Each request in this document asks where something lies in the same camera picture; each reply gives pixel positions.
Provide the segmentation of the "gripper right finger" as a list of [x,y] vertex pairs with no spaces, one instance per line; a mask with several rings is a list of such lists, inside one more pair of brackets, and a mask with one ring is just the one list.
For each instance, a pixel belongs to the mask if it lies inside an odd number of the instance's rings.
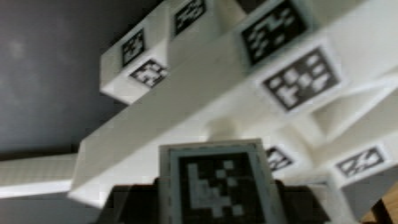
[[312,190],[305,185],[291,186],[275,181],[288,224],[325,224],[330,217]]

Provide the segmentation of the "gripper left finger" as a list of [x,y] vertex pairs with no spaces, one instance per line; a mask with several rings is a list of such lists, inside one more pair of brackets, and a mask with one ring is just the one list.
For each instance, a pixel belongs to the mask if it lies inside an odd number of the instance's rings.
[[94,224],[158,224],[158,183],[115,185]]

